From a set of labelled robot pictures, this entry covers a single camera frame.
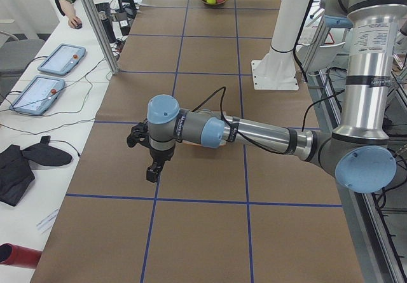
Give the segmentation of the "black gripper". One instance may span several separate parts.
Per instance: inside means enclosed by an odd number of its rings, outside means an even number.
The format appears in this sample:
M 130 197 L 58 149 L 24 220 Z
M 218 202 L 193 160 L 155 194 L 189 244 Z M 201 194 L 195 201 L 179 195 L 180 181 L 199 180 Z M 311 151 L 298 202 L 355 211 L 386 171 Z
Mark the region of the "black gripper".
M 150 167 L 146 169 L 146 179 L 149 182 L 158 181 L 158 169 L 162 169 L 165 165 L 165 162 L 170 161 L 174 155 L 174 148 L 166 150 L 157 150 L 151 148 L 149 153 L 153 159 L 153 163 Z

